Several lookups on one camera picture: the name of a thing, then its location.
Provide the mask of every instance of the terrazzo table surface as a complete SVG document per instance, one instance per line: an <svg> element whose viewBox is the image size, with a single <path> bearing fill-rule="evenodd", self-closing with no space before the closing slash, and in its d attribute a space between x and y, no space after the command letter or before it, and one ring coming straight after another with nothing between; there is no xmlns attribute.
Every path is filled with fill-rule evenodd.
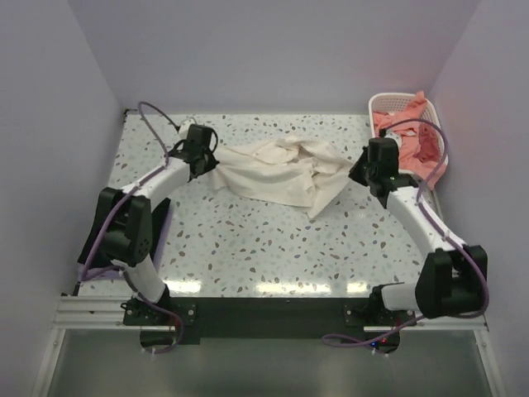
<svg viewBox="0 0 529 397"><path fill-rule="evenodd" d="M369 118L357 115L193 115L228 146L297 134L331 141L355 161L370 138ZM174 129L148 116L163 141ZM188 115L173 115L180 123ZM157 166L161 149L129 113L109 185L121 187ZM422 258L402 224L350 182L320 215L214 191L207 176L169 196L173 216L159 274L173 296L367 296L372 286L414 282ZM122 280L82 283L82 296L127 296Z"/></svg>

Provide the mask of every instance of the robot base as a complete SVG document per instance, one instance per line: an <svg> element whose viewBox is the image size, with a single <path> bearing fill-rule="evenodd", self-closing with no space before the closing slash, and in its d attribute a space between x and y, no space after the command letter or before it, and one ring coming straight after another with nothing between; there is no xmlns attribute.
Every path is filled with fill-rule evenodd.
<svg viewBox="0 0 529 397"><path fill-rule="evenodd" d="M361 341L364 327L394 327L413 318L406 311L369 311L370 298L169 298L171 310L185 325L182 344L201 338L319 339L343 333ZM169 316L151 310L137 299L122 305L126 326L164 326ZM141 340L167 338L166 332L141 332Z"/></svg>

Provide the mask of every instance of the white wall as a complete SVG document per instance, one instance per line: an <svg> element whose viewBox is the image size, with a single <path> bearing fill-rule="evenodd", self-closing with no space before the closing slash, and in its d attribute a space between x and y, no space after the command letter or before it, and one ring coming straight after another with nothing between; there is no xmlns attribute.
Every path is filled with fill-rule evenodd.
<svg viewBox="0 0 529 397"><path fill-rule="evenodd" d="M0 394L29 395L106 183L121 109L66 0L0 12Z"/></svg>
<svg viewBox="0 0 529 397"><path fill-rule="evenodd" d="M365 113L430 88L479 0L69 2L130 108Z"/></svg>
<svg viewBox="0 0 529 397"><path fill-rule="evenodd" d="M450 143L448 223L488 252L493 346L513 396L529 388L529 2L483 0L432 98Z"/></svg>

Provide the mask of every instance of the white laundry basket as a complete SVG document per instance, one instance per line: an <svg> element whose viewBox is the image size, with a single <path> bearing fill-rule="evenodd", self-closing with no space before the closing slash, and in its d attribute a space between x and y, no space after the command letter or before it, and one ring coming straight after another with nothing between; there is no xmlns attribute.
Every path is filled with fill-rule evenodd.
<svg viewBox="0 0 529 397"><path fill-rule="evenodd" d="M369 123L371 125L371 136L376 137L374 134L374 123L373 123L373 112L401 112L415 97L413 93L377 93L369 100ZM430 101L427 100L427 107L421 115L421 118L426 119L429 122L435 123L437 126L441 126L439 119L437 118L436 109L433 107ZM437 133L437 143L441 154L445 150L445 144L443 143L442 137ZM448 165L448 156L445 159L445 165ZM399 170L401 174L410 174L414 178L420 179L418 175L415 175L409 170Z"/></svg>

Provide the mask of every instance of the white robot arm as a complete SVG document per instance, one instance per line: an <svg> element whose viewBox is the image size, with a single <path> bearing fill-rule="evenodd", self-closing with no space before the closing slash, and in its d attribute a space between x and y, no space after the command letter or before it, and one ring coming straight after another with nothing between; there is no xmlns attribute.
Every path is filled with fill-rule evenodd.
<svg viewBox="0 0 529 397"><path fill-rule="evenodd" d="M105 188L100 193L92 231L79 257L79 263L84 264L108 214L121 198L130 195L104 232L96 259L100 267L119 267L135 292L162 307L169 299L169 290L157 275L150 255L163 223L159 220L156 227L155 218L163 221L167 215L169 194L218 164L209 149L212 136L217 138L213 129L189 119L179 128L179 135L184 139L169 151L168 159L138 179L144 184L132 183L119 190Z"/></svg>
<svg viewBox="0 0 529 397"><path fill-rule="evenodd" d="M423 203L412 176L398 173L398 146L393 139L369 140L349 176L369 186L406 228L425 260L416 284L374 287L370 310L414 310L437 318L486 307L487 254L452 233Z"/></svg>

